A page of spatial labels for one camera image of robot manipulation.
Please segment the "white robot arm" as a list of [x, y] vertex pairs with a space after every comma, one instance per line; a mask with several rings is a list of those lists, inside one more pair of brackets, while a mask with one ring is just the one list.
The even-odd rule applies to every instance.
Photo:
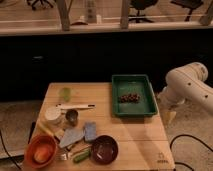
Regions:
[[162, 105], [161, 119], [165, 127], [175, 118], [175, 108], [185, 100], [193, 101], [213, 114], [213, 88], [205, 84], [207, 78], [208, 69], [200, 62], [174, 68], [166, 74], [166, 86], [158, 94]]

